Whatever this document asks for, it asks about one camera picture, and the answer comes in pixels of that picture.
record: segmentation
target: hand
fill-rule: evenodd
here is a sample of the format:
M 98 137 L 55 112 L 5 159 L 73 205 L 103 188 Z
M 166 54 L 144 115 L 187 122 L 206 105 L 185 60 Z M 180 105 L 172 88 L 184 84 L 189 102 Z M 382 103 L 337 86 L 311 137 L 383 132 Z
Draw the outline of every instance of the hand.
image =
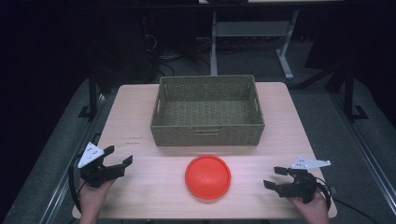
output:
M 100 210 L 106 200 L 106 196 L 116 179 L 106 181 L 99 188 L 84 185 L 84 180 L 80 179 L 81 190 L 78 193 L 81 205 L 81 224 L 92 224 L 99 217 Z
M 308 224 L 329 224 L 326 200 L 319 192 L 315 192 L 310 203 L 303 203 L 302 198 L 288 198 L 297 210 L 303 215 Z

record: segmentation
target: black wall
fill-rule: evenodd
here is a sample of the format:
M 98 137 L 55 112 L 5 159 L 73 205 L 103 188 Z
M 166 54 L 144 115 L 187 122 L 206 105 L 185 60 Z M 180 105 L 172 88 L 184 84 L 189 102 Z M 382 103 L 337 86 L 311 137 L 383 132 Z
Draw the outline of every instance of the black wall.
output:
M 88 75 L 62 2 L 2 1 L 0 42 L 2 221 Z

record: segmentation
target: table leg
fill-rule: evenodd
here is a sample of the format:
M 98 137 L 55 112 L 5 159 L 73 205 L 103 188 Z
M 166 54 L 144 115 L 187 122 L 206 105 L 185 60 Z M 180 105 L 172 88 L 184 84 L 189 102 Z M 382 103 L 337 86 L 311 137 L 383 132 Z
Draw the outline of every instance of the table leg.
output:
M 285 43 L 283 44 L 282 49 L 276 50 L 277 58 L 279 59 L 280 65 L 282 66 L 282 70 L 283 70 L 283 73 L 285 74 L 286 79 L 293 79 L 293 74 L 291 73 L 291 70 L 289 68 L 289 64 L 288 64 L 288 61 L 286 60 L 285 55 L 286 55 L 286 51 L 289 46 L 291 35 L 293 34 L 294 25 L 297 21 L 298 12 L 299 12 L 299 10 L 293 11 L 291 18 L 290 18 L 289 25 L 288 25 L 288 31 L 286 32 L 286 35 L 285 35 Z
M 218 60 L 216 58 L 216 11 L 212 21 L 212 51 L 210 52 L 210 76 L 218 75 Z

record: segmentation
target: basket handle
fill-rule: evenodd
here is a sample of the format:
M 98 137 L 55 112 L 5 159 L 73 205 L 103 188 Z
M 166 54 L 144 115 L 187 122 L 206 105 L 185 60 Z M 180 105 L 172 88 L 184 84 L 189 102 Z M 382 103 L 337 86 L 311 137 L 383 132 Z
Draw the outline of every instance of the basket handle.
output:
M 219 134 L 219 129 L 197 129 L 195 135 L 216 135 Z

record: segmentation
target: desk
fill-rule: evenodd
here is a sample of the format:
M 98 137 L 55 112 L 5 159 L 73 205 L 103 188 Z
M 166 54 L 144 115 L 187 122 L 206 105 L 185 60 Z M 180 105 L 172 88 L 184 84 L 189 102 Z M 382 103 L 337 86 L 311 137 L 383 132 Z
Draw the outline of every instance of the desk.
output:
M 291 182 L 274 166 L 290 167 L 297 156 L 314 159 L 288 89 L 283 83 L 256 83 L 265 129 L 256 147 L 156 147 L 149 124 L 158 84 L 120 87 L 98 146 L 115 146 L 105 165 L 134 155 L 134 163 L 107 195 L 100 217 L 106 218 L 297 218 L 300 214 L 269 189 L 264 179 Z M 232 173 L 229 190 L 216 200 L 193 196 L 184 181 L 191 160 L 202 154 L 221 157 Z M 319 169 L 312 170 L 322 178 Z M 76 208 L 74 217 L 79 217 Z M 329 212 L 336 216 L 334 204 Z

